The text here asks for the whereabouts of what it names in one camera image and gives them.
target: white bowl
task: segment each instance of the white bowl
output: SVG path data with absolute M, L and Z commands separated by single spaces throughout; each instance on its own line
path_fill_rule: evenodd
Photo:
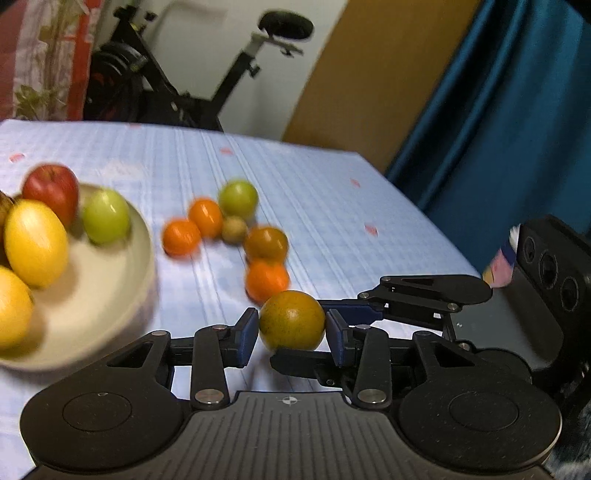
M 80 185 L 80 205 L 100 187 Z M 70 229 L 66 271 L 33 290 L 31 329 L 16 347 L 0 350 L 0 365 L 25 371 L 57 369 L 97 352 L 126 328 L 155 279 L 154 247 L 140 213 L 129 204 L 127 239 L 90 243 L 77 219 Z

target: checkered tablecloth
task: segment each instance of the checkered tablecloth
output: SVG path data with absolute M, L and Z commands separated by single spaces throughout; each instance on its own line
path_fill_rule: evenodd
M 459 251 L 396 188 L 354 153 L 296 147 L 191 129 L 95 123 L 6 121 L 0 127 L 0 189 L 17 192 L 41 162 L 68 165 L 80 181 L 121 192 L 144 215 L 157 253 L 157 285 L 143 329 L 192 336 L 206 325 L 233 325 L 252 306 L 244 293 L 240 249 L 209 244 L 193 262 L 167 258 L 160 232 L 192 198 L 216 198 L 229 179 L 259 192 L 259 223 L 290 240 L 291 287 L 318 299 L 355 298 L 380 276 L 476 274 Z M 380 322 L 391 336 L 414 329 Z M 272 371 L 258 342 L 250 364 L 227 369 L 236 390 L 318 390 L 317 382 Z M 0 370 L 0 479 L 15 480 L 33 463 L 18 430 L 27 400 L 64 372 Z M 175 395 L 187 398 L 189 368 L 178 368 Z

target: orange fruit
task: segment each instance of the orange fruit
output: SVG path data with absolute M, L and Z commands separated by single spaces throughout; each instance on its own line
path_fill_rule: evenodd
M 244 251 L 248 261 L 260 258 L 283 263 L 289 247 L 285 233 L 269 225 L 252 227 L 244 240 Z
M 186 218 L 172 219 L 162 230 L 162 248 L 171 257 L 191 255 L 200 241 L 199 228 Z
M 210 198 L 198 198 L 189 209 L 189 219 L 197 225 L 203 238 L 217 238 L 222 234 L 223 215 Z
M 244 283 L 251 300 L 262 305 L 275 293 L 290 287 L 290 275 L 282 263 L 255 260 L 248 266 Z
M 302 291 L 273 295 L 259 314 L 261 339 L 270 350 L 279 347 L 314 350 L 324 338 L 324 310 Z

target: apple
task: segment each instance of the apple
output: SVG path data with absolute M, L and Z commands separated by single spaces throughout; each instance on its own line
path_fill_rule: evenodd
M 220 190 L 218 203 L 225 216 L 252 219 L 258 204 L 258 193 L 246 180 L 231 180 Z
M 90 241 L 107 244 L 127 236 L 129 205 L 111 189 L 97 190 L 85 202 L 82 224 Z
M 45 203 L 68 228 L 78 211 L 78 180 L 68 167 L 45 164 L 31 170 L 21 188 L 22 198 Z

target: metal screw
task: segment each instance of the metal screw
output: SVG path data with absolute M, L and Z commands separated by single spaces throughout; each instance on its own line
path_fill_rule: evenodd
M 223 400 L 223 393 L 215 388 L 205 388 L 195 393 L 195 400 L 207 405 L 215 405 Z
M 357 398 L 364 403 L 384 403 L 386 393 L 377 388 L 366 388 L 357 394 Z

